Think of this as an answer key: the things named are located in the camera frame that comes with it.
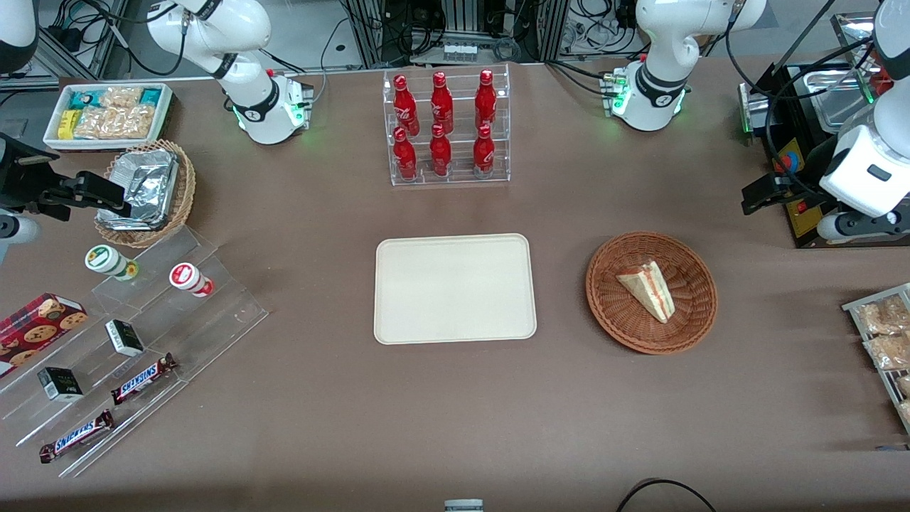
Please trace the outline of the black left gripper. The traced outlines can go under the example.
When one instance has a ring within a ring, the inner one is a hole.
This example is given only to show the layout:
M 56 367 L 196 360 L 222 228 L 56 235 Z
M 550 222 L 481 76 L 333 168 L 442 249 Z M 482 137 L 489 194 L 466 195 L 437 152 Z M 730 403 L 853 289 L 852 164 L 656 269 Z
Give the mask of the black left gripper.
M 803 160 L 802 171 L 796 173 L 792 181 L 784 175 L 767 174 L 767 183 L 750 183 L 742 188 L 742 214 L 751 216 L 761 208 L 777 204 L 781 196 L 791 191 L 801 198 L 825 202 L 835 202 L 829 192 L 820 185 L 821 178 L 835 154 L 837 137 L 828 137 L 825 142 L 810 150 Z

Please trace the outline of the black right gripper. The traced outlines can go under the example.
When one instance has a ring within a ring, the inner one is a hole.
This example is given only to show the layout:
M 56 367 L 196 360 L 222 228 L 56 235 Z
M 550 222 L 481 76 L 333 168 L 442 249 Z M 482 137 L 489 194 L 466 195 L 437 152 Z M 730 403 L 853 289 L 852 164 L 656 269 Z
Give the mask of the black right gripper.
M 71 205 L 99 208 L 121 217 L 132 217 L 126 189 L 89 171 L 68 179 L 68 187 L 58 187 L 60 179 L 50 165 L 56 154 L 33 148 L 13 137 L 1 137 L 1 205 L 7 210 L 25 210 L 39 200 L 39 213 L 59 221 L 69 221 Z

